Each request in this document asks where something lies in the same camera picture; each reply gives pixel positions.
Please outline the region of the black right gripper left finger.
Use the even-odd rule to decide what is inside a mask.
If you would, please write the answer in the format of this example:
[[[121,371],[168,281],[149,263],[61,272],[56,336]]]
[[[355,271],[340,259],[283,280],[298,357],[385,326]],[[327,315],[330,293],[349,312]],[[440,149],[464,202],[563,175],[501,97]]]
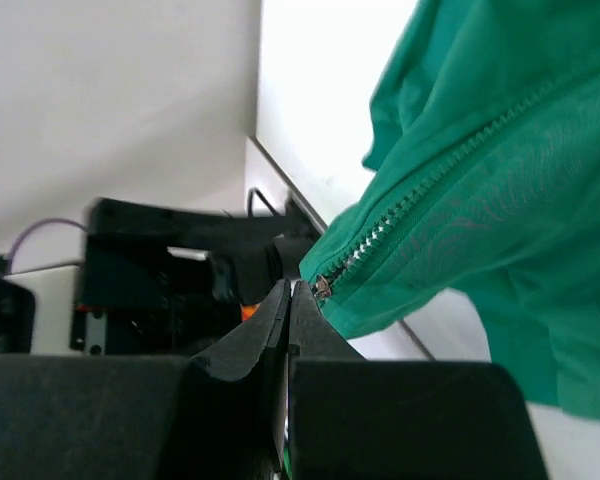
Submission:
[[[193,357],[0,355],[0,479],[271,479],[290,285]]]

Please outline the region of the silver zipper pull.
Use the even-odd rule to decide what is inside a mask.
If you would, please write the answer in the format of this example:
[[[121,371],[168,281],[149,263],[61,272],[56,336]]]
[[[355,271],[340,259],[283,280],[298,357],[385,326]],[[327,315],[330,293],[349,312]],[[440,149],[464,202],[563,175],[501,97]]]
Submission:
[[[318,301],[323,301],[332,296],[333,275],[317,275],[312,287],[313,296]]]

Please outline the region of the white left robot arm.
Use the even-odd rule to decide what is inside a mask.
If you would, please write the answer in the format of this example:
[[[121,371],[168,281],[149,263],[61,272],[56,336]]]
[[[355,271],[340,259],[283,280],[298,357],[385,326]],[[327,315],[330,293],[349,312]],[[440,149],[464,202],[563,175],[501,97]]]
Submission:
[[[14,273],[0,257],[0,354],[195,354],[296,280],[319,235],[293,201],[231,215],[101,198],[78,261]]]

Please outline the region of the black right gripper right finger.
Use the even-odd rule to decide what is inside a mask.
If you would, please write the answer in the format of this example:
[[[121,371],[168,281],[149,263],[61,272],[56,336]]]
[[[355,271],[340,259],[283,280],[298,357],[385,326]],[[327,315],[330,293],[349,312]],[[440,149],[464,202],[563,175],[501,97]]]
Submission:
[[[296,285],[289,332],[296,479],[544,479],[521,391],[484,362],[367,360]]]

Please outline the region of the green jacket white lining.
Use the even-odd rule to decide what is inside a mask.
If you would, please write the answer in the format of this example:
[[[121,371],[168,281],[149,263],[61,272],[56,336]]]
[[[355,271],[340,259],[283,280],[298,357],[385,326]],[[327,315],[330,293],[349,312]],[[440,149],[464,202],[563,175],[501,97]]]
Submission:
[[[465,293],[525,398],[600,420],[600,1],[422,1],[370,104],[374,173],[304,258],[345,338]]]

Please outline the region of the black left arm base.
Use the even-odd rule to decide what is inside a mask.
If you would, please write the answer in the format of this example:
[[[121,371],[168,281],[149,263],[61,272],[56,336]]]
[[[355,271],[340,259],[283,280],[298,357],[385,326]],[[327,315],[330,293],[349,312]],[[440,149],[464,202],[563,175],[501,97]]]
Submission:
[[[254,201],[259,200],[271,214],[273,232],[272,264],[275,278],[298,280],[301,277],[300,263],[321,236],[315,221],[302,208],[293,196],[284,203],[284,211],[280,212],[256,187],[247,192],[246,212],[248,217],[255,217]]]

